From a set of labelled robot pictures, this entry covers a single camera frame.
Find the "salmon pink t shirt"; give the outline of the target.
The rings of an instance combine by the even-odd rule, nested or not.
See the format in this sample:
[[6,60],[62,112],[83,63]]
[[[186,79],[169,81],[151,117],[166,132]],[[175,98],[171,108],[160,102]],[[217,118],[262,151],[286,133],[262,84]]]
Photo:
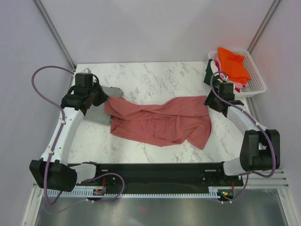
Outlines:
[[175,97],[163,105],[137,105],[111,97],[104,104],[112,116],[111,134],[160,147],[185,140],[204,149],[212,124],[204,101],[206,96]]

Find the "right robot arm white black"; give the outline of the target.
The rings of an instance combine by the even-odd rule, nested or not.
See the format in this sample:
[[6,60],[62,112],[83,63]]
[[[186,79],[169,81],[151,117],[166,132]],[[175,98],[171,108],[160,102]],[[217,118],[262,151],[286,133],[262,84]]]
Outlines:
[[244,136],[239,157],[223,164],[224,169],[215,174],[216,182],[224,186],[232,176],[249,173],[264,178],[273,176],[280,166],[280,134],[261,125],[240,100],[235,100],[233,84],[212,86],[204,105],[222,113]]

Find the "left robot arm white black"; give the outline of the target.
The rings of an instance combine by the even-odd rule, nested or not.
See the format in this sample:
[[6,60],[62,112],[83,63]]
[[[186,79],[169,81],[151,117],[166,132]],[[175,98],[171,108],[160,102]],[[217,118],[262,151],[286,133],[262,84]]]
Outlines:
[[76,184],[88,180],[93,185],[103,181],[103,173],[91,163],[68,166],[69,152],[75,133],[91,106],[100,106],[109,97],[99,79],[91,73],[77,73],[75,83],[62,98],[60,116],[48,147],[39,160],[29,166],[40,188],[70,192]]

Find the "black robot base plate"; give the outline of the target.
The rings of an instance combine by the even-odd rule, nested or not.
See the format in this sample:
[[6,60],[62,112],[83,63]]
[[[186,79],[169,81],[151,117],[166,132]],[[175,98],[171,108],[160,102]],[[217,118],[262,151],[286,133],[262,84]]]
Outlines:
[[222,163],[118,163],[96,164],[102,179],[82,182],[104,185],[110,192],[205,192],[212,187],[243,186],[238,176],[227,176]]

